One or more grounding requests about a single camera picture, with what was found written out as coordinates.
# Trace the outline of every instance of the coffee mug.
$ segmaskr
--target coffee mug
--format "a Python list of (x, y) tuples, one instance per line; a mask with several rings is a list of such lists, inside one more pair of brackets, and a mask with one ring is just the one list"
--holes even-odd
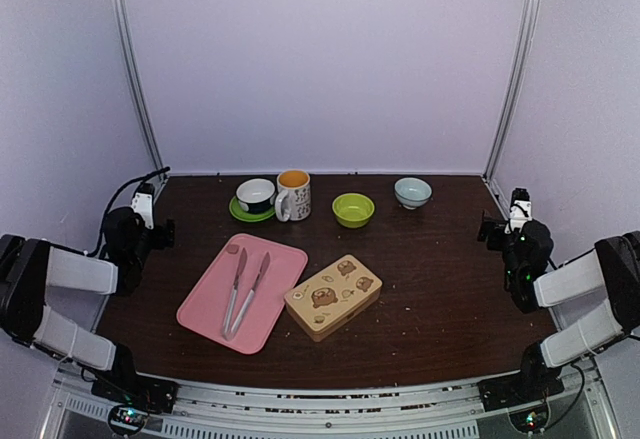
[(238, 204), (244, 212), (261, 214), (273, 206), (276, 188), (266, 179), (251, 179), (236, 190)]
[(304, 171), (285, 171), (278, 176), (274, 204), (282, 222), (301, 221), (311, 214), (311, 178)]

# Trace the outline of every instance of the green bowl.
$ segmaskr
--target green bowl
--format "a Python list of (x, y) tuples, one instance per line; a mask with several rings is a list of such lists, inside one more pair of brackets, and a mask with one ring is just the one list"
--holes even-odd
[(349, 229), (366, 226), (375, 210), (373, 201), (362, 194), (343, 194), (333, 201), (336, 220)]

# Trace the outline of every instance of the dark wooden table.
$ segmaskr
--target dark wooden table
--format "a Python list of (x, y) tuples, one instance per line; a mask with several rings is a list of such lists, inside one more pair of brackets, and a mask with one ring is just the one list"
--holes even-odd
[[(434, 197), (407, 211), (394, 176), (314, 176), (301, 223), (234, 220), (228, 204), (246, 177), (172, 178), (157, 218), (176, 220), (174, 249), (153, 252), (143, 282), (110, 299), (98, 332), (128, 345), (141, 372), (253, 387), (353, 388), (427, 384), (518, 369), (523, 349), (555, 332), (547, 312), (520, 313), (502, 289), (500, 254), (476, 242), (483, 209), (497, 215), (479, 177), (434, 176)], [(340, 227), (331, 202), (361, 192), (376, 204), (363, 229)], [(286, 311), (264, 349), (244, 356), (176, 321), (176, 311), (226, 241), (245, 232), (305, 250), (305, 280), (344, 254), (384, 282), (380, 300), (314, 343)]]

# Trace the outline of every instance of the lavender wall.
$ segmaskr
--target lavender wall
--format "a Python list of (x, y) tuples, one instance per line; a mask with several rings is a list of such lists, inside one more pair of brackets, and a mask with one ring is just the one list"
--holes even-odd
[[(640, 229), (640, 0), (542, 0), (497, 183), (530, 189), (562, 262), (602, 237)], [(572, 321), (602, 294), (560, 310)], [(640, 347), (598, 363), (623, 437), (637, 438)]]
[[(105, 203), (151, 169), (109, 0), (0, 0), (0, 233), (91, 248)], [(90, 325), (97, 297), (48, 301)], [(53, 362), (0, 333), (0, 436), (34, 437)]]
[(479, 173), (523, 0), (127, 0), (175, 172)]

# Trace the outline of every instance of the saucer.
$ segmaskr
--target saucer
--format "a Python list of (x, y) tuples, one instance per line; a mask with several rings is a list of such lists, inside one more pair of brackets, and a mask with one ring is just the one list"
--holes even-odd
[(262, 222), (271, 219), (276, 214), (276, 210), (273, 207), (260, 214), (244, 212), (238, 203), (238, 198), (235, 196), (233, 196), (229, 203), (229, 212), (234, 218), (242, 222)]

